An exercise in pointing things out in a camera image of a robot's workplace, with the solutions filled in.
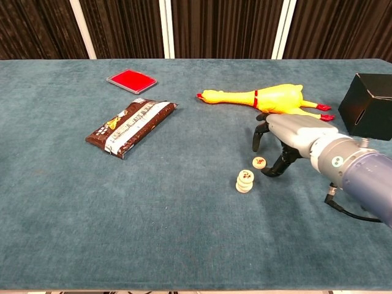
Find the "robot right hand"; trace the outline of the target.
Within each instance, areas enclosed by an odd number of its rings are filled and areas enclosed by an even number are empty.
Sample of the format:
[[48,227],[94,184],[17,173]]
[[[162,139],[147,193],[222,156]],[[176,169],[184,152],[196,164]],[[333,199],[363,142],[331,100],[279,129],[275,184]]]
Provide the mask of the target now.
[[311,158],[311,147],[319,138],[335,135],[339,131],[331,124],[311,116],[290,114],[260,114],[255,128],[252,150],[258,151],[263,134],[271,132],[282,146],[282,153],[272,167],[261,172],[271,178],[282,175],[297,159]]

